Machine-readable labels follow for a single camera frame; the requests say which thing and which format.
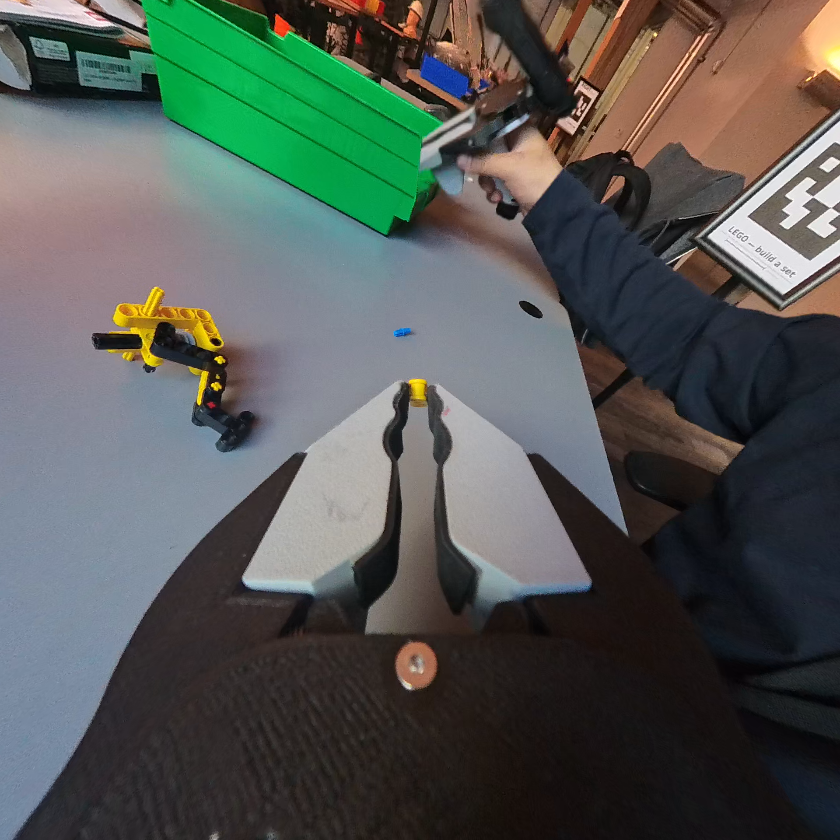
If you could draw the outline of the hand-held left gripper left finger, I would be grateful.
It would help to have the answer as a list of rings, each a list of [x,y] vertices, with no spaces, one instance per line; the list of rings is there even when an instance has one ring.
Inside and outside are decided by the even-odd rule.
[[[304,453],[242,575],[254,592],[308,595],[369,607],[398,564],[398,459],[408,384],[397,381]]]

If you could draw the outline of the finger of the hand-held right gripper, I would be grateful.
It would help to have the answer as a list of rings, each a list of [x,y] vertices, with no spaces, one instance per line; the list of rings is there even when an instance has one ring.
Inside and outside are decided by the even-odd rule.
[[[476,129],[478,116],[476,108],[459,111],[439,125],[422,141],[419,169],[439,169],[455,161],[459,149]]]
[[[444,193],[457,196],[463,192],[467,176],[465,167],[471,159],[471,156],[435,156],[432,159],[432,173]]]

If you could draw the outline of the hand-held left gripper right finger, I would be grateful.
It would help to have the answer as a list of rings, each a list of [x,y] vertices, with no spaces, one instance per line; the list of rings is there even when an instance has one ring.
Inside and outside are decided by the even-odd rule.
[[[441,385],[427,390],[437,467],[437,576],[482,629],[504,603],[579,594],[592,578],[520,444]]]

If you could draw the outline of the green storage bin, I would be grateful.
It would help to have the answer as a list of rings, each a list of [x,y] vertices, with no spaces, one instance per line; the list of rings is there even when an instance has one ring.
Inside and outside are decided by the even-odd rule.
[[[389,235],[440,186],[423,108],[268,17],[222,1],[143,2],[166,118]]]

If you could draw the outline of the person's right forearm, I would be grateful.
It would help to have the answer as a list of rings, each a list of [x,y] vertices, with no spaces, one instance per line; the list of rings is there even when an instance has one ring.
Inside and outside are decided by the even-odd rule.
[[[746,316],[668,268],[571,175],[557,175],[524,219],[564,305],[685,420],[745,445],[736,341]]]

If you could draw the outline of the yellow and black lego assembly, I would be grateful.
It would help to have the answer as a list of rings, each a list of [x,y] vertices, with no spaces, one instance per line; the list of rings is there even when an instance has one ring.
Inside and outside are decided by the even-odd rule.
[[[120,303],[112,320],[121,331],[95,332],[95,350],[142,363],[153,373],[163,363],[178,364],[198,378],[192,424],[217,435],[221,453],[236,450],[249,437],[255,415],[229,413],[223,405],[228,383],[228,357],[224,340],[211,313],[202,308],[165,304],[165,291],[153,287],[141,303]]]

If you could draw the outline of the person's right hand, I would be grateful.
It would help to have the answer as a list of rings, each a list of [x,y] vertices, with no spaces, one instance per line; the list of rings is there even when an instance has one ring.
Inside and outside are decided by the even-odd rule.
[[[526,216],[562,172],[562,165],[547,141],[530,123],[511,132],[503,140],[507,151],[466,155],[457,159],[458,168],[478,180],[488,202],[505,201],[497,189],[501,182]]]

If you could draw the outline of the small blue crate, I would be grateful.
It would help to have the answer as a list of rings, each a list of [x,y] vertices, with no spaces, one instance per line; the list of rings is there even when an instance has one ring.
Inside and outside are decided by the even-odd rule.
[[[468,61],[459,56],[438,58],[423,54],[420,77],[449,96],[462,99],[473,89]]]

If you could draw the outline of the small marker tag sign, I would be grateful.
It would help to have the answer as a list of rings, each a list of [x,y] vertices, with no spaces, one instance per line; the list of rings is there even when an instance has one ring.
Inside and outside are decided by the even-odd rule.
[[[583,122],[599,101],[603,90],[592,84],[585,77],[576,81],[573,89],[574,104],[572,111],[557,120],[555,127],[573,137],[581,128]]]

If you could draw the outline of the black backpack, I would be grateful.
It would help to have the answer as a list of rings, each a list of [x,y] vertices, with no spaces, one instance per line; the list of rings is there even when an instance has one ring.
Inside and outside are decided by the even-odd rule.
[[[585,186],[598,203],[607,200],[626,229],[639,229],[652,196],[652,183],[629,152],[596,154],[568,164],[565,171]]]

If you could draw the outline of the grey cloth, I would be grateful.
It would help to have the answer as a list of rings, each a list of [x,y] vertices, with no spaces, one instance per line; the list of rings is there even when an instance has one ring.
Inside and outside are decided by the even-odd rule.
[[[650,197],[634,230],[669,266],[695,249],[695,237],[746,184],[743,174],[706,166],[679,142],[667,143],[644,170]]]

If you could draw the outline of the framed marker sign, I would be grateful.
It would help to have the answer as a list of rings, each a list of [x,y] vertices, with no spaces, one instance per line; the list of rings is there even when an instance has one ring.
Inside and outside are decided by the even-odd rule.
[[[825,118],[694,237],[782,311],[839,267],[839,113]]]

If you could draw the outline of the black box with white label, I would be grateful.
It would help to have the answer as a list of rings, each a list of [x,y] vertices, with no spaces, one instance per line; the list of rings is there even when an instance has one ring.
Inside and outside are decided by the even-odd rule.
[[[142,2],[2,1],[1,82],[42,96],[159,101]]]

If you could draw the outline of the wall lamp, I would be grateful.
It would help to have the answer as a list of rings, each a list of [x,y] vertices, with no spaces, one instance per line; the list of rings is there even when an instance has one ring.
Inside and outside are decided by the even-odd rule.
[[[839,109],[838,18],[816,17],[806,28],[802,43],[808,64],[798,88],[816,104],[834,112]]]

